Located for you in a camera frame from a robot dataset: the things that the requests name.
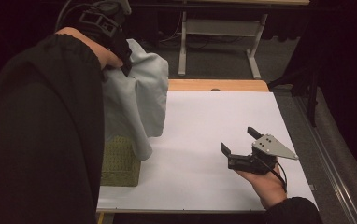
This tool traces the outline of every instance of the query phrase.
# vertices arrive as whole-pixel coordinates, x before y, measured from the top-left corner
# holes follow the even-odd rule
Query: black sleeve
[[[100,63],[52,35],[0,73],[0,223],[95,223],[104,148]]]
[[[300,197],[287,199],[269,208],[264,216],[268,224],[322,224],[315,204]]]

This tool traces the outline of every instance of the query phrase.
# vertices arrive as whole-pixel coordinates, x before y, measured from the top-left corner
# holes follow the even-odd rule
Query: white paper surface
[[[98,209],[133,212],[263,211],[251,185],[227,168],[221,142],[249,155],[247,128],[270,133],[295,151],[271,92],[169,91],[164,133],[151,138],[137,187],[100,189]],[[288,196],[315,203],[299,161],[279,158]]]

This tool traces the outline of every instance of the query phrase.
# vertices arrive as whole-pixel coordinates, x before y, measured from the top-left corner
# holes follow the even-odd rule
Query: light blue fabric
[[[133,39],[127,41],[133,65],[129,76],[121,69],[104,71],[105,140],[129,137],[136,157],[144,161],[152,154],[149,137],[161,136],[164,129],[168,63]]]

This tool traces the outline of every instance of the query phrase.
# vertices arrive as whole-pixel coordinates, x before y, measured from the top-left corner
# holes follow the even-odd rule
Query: hand
[[[274,170],[280,174],[277,164]],[[287,199],[287,194],[284,192],[281,181],[271,172],[266,175],[255,175],[237,170],[236,172],[252,184],[265,209],[269,209]]]
[[[86,35],[81,33],[79,30],[71,28],[71,27],[65,27],[58,32],[56,32],[57,35],[72,35],[76,39],[82,41],[84,44],[89,46],[93,53],[97,56],[100,62],[101,69],[105,68],[107,64],[119,68],[123,66],[123,62],[121,59],[117,57],[113,52],[109,51],[105,47],[97,44],[96,42],[92,41],[90,38],[88,38]]]

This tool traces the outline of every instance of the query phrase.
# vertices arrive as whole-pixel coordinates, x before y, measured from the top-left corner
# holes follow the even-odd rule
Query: green basket
[[[102,186],[135,187],[138,184],[141,161],[132,150],[129,138],[116,136],[105,144]]]

